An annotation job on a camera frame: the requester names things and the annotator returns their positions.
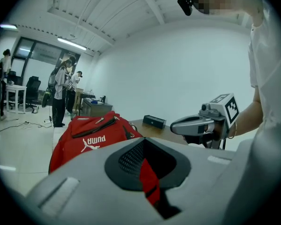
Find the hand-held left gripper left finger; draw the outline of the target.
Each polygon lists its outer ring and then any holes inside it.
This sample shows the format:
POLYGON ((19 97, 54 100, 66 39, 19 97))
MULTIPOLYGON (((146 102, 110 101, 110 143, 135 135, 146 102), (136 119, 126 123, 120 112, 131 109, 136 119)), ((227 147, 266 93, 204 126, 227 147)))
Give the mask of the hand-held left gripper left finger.
POLYGON ((106 159, 140 138, 82 153, 50 173, 26 196, 46 224, 156 225, 162 216, 143 192, 115 185, 105 173, 106 159))

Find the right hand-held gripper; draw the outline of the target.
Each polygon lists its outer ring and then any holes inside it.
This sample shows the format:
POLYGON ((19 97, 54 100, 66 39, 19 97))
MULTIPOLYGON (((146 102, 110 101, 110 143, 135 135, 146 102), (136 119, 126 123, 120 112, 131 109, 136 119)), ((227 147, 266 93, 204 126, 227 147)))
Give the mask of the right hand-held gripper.
POLYGON ((213 140, 211 133, 205 132, 205 125, 218 121, 224 123, 226 129, 230 131, 238 115, 239 109, 234 94, 221 94, 210 102, 202 104, 198 115, 180 118, 176 123, 171 124, 170 129, 177 135, 184 135, 188 144, 224 150, 228 137, 219 141, 213 140), (203 119, 202 123, 193 122, 201 119, 203 119))

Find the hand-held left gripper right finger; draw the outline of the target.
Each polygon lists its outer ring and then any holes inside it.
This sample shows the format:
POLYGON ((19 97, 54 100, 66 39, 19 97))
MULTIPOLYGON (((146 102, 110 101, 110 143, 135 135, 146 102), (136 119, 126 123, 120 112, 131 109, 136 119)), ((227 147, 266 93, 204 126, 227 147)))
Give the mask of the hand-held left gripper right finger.
POLYGON ((146 225, 222 225, 229 193, 219 184, 232 155, 144 139, 146 225))

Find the person's right hand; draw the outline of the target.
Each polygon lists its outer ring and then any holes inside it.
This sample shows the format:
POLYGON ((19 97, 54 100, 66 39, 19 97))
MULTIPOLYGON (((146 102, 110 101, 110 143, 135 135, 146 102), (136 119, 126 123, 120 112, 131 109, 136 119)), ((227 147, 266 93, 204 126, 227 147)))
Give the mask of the person's right hand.
POLYGON ((211 133, 211 138, 215 141, 226 139, 229 133, 224 123, 218 121, 205 125, 204 130, 206 133, 211 133))

